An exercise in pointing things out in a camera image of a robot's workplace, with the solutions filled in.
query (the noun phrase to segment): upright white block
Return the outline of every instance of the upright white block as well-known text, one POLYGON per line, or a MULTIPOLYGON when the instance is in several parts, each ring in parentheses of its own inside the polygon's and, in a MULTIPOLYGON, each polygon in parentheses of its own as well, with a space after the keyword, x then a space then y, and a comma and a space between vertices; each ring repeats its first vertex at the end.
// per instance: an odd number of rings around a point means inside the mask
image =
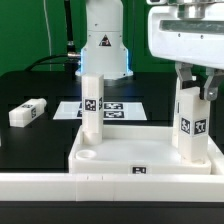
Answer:
POLYGON ((178 148, 189 161, 204 160, 208 147, 210 102, 200 100, 198 87, 180 90, 178 148))
POLYGON ((82 77, 82 126, 84 144, 102 142, 104 77, 86 74, 82 77))

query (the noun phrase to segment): black cable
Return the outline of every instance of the black cable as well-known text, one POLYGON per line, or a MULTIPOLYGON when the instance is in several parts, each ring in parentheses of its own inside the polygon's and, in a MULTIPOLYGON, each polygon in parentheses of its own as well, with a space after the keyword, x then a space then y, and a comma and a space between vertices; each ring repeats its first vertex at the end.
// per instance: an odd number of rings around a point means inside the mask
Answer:
POLYGON ((72 14, 70 0, 64 0, 66 30, 67 30, 67 51, 76 52, 75 44, 73 41, 73 27, 72 27, 72 14))
POLYGON ((73 59, 72 61, 71 60, 68 60, 68 61, 64 61, 64 62, 42 62, 42 63, 33 63, 32 65, 30 65, 29 67, 27 67, 25 69, 26 72, 30 72, 34 67, 36 66, 39 66, 39 65, 64 65, 64 64, 74 64, 74 61, 76 61, 76 63, 78 63, 78 59, 73 59))
POLYGON ((30 72, 34 67, 39 65, 62 65, 65 64, 65 62, 42 62, 42 63, 33 63, 29 67, 25 69, 26 72, 30 72))
POLYGON ((130 57, 129 67, 132 70, 132 63, 133 63, 133 56, 134 56, 134 49, 135 49, 135 34, 136 34, 136 4, 135 0, 132 0, 132 12, 133 12, 133 34, 132 34, 132 52, 130 57))
POLYGON ((67 56, 67 54, 55 54, 55 55, 41 58, 41 59, 35 61, 32 65, 25 68, 25 71, 31 71, 32 68, 36 66, 36 64, 40 64, 43 61, 47 61, 47 60, 51 60, 51 59, 55 59, 55 58, 63 58, 63 57, 67 58, 68 56, 67 56))

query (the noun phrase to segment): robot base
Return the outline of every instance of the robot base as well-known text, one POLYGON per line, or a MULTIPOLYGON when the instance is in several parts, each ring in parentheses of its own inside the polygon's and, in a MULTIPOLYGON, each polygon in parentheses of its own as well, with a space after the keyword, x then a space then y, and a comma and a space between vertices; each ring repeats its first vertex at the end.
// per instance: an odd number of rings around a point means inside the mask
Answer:
MULTIPOLYGON (((76 80, 81 82, 82 76, 85 75, 85 73, 81 72, 81 69, 77 70, 76 73, 76 80)), ((129 70, 126 73, 118 73, 118 74, 108 74, 107 76, 104 76, 104 86, 117 86, 121 84, 125 84, 127 82, 132 81, 134 78, 133 71, 129 70)))
POLYGON ((211 162, 188 162, 172 146, 170 127, 105 125, 100 145, 85 145, 80 127, 69 156, 73 174, 210 174, 211 162))

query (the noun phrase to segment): marker on block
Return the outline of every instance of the marker on block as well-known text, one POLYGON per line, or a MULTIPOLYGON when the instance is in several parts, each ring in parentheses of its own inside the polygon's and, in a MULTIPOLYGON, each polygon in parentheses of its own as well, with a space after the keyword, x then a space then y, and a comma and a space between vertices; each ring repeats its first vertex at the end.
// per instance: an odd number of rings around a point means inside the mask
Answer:
POLYGON ((82 77, 82 126, 84 143, 97 145, 103 134, 103 75, 86 74, 82 77))
POLYGON ((9 112, 10 126, 25 127, 34 119, 44 113, 47 105, 45 99, 30 99, 19 107, 9 112))
POLYGON ((180 90, 178 148, 189 161, 204 160, 208 147, 210 102, 200 100, 198 87, 180 90))

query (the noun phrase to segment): white block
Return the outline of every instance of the white block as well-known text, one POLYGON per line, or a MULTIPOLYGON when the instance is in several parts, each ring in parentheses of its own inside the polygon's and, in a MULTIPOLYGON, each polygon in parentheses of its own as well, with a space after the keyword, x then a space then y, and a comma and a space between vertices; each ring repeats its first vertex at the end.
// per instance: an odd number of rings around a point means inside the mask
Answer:
POLYGON ((70 174, 0 175, 0 201, 75 201, 76 177, 70 174))
POLYGON ((178 148, 178 135, 179 135, 179 102, 180 102, 180 79, 177 78, 176 83, 176 96, 175 96, 175 108, 173 116, 173 136, 172 145, 178 148))
POLYGON ((10 126, 25 127, 44 113, 45 99, 31 99, 9 112, 10 126))
POLYGON ((200 100, 198 87, 180 90, 178 148, 189 161, 204 160, 208 147, 210 102, 200 100))
POLYGON ((113 175, 82 174, 77 175, 77 201, 113 201, 113 175))
POLYGON ((103 132, 103 75, 87 74, 82 77, 82 126, 84 143, 102 142, 103 132))

